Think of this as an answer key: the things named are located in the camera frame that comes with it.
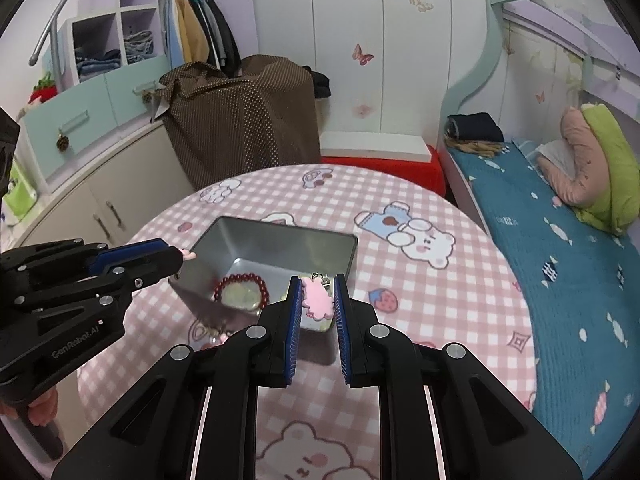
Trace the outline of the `left human hand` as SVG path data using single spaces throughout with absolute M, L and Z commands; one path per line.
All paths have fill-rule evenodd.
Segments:
M 0 402 L 0 414 L 10 419 L 19 419 L 20 415 L 13 406 Z M 58 414 L 58 388 L 52 387 L 42 396 L 33 400 L 27 409 L 27 418 L 35 426 L 47 426 Z

